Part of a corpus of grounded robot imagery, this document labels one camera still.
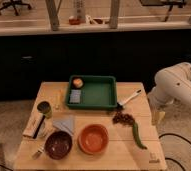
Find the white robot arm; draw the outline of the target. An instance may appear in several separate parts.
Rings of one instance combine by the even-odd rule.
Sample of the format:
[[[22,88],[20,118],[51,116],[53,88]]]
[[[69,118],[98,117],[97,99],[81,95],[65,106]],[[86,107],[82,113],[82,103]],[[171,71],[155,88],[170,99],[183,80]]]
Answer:
[[[155,86],[147,94],[152,124],[158,125],[165,116],[163,108],[179,100],[191,108],[191,63],[182,62],[159,70]]]

